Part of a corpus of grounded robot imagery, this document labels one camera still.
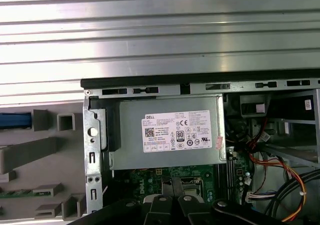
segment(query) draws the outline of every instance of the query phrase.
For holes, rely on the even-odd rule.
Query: metal side panel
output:
[[[0,0],[0,104],[80,79],[320,69],[320,0]]]

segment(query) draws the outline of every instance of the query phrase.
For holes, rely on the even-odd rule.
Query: blue component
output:
[[[31,128],[32,116],[27,113],[0,113],[0,129]]]

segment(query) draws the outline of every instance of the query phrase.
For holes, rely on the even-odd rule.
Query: barcode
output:
[[[150,137],[154,137],[154,136],[155,136],[155,128],[154,128],[154,127],[145,128],[145,129],[144,129],[144,132],[145,132],[145,136],[146,136],[147,138],[150,138]]]
[[[304,101],[305,110],[312,110],[311,100]]]

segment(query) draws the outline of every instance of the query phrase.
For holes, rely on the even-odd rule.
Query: black plastic edge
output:
[[[161,84],[215,83],[275,79],[317,78],[320,69],[268,70],[216,73],[187,73],[149,76],[87,78],[81,80],[84,89],[114,88],[122,86],[150,86]]]

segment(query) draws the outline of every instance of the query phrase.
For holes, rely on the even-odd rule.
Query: sticker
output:
[[[305,100],[304,101],[305,110],[312,110],[311,100]]]
[[[247,176],[247,177],[245,178],[245,180],[244,180],[244,184],[250,186],[251,181],[252,181],[252,179],[251,179],[249,176]]]
[[[144,153],[212,148],[209,110],[146,114],[141,125]]]
[[[268,140],[271,138],[271,136],[266,133],[265,131],[262,132],[259,141],[264,141],[265,143],[268,142]]]
[[[223,136],[218,136],[216,138],[216,143],[215,143],[215,149],[220,150],[222,147],[222,143],[224,142],[224,137]]]

